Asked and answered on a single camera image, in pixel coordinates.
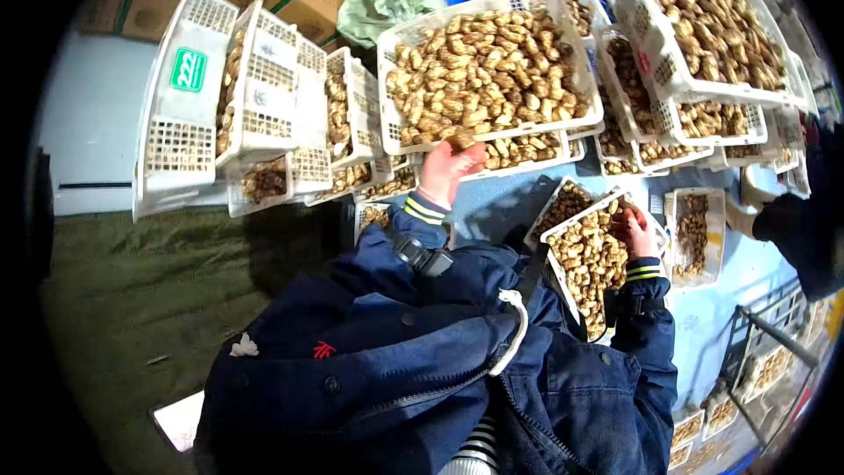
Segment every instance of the striped cuff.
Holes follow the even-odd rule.
[[[404,212],[432,226],[441,226],[442,219],[446,217],[445,209],[431,204],[416,191],[407,195],[404,201]]]
[[[665,269],[657,257],[642,257],[627,264],[627,282],[664,277]]]

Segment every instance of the person's arm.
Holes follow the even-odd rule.
[[[662,458],[654,461],[668,466],[673,435],[671,408],[677,401],[677,368],[671,363],[674,319],[663,301],[670,284],[656,257],[656,236],[645,216],[630,207],[625,211],[625,219],[618,232],[627,243],[629,262],[625,285],[618,291],[618,303],[641,303],[649,311],[620,315],[612,348],[635,356],[639,362],[641,373],[634,397],[647,427],[641,438],[656,446],[643,450],[660,450]]]
[[[452,155],[451,145],[440,143],[426,158],[418,189],[401,208],[391,206],[388,227],[425,248],[442,248],[447,237],[442,220],[451,210],[460,178],[484,168],[484,152],[485,145],[478,143]],[[334,263],[331,277],[358,295],[381,292],[402,300],[414,290],[414,269],[398,256],[387,231],[375,224],[364,229],[354,252]]]

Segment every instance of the white drawstring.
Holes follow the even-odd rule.
[[[229,355],[234,356],[235,358],[239,358],[241,356],[257,356],[258,345],[249,339],[249,334],[244,332],[243,336],[240,337],[240,343],[234,343],[231,346],[231,352]]]
[[[525,305],[522,303],[522,294],[517,290],[499,289],[498,299],[516,307],[516,310],[519,312],[519,329],[516,331],[516,337],[513,338],[507,352],[505,352],[504,356],[501,357],[498,363],[490,369],[490,376],[500,375],[501,372],[504,371],[507,365],[509,365],[512,361],[513,357],[516,356],[516,353],[519,351],[519,346],[522,344],[522,340],[528,332],[528,309],[526,309]]]

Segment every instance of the green label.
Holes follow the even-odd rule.
[[[186,47],[180,47],[175,53],[173,73],[170,75],[171,86],[179,90],[202,90],[203,79],[205,79],[206,61],[205,54]]]

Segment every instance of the light green plastic bag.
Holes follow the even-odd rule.
[[[337,30],[351,43],[374,48],[385,30],[446,6],[445,0],[345,0]]]

